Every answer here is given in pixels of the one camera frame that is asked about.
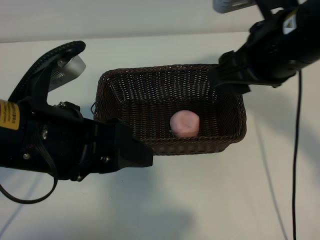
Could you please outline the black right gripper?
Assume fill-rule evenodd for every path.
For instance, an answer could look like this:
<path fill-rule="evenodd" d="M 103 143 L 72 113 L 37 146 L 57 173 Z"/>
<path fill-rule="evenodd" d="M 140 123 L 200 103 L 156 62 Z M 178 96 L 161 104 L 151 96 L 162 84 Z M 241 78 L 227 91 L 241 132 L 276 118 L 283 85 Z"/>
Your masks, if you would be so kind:
<path fill-rule="evenodd" d="M 317 15 L 273 15 L 252 27 L 247 42 L 208 71 L 211 88 L 240 96 L 250 85 L 278 87 L 318 60 Z"/>

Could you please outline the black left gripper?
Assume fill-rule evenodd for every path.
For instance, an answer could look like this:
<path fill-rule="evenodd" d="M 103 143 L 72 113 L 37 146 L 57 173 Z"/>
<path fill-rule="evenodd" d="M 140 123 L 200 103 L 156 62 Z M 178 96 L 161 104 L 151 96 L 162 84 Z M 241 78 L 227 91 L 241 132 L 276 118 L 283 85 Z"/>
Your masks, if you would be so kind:
<path fill-rule="evenodd" d="M 24 170 L 47 173 L 58 180 L 82 181 L 93 173 L 153 165 L 153 150 L 134 136 L 119 118 L 106 123 L 84 118 L 79 106 L 54 107 L 24 101 Z M 122 151 L 121 147 L 142 151 Z"/>

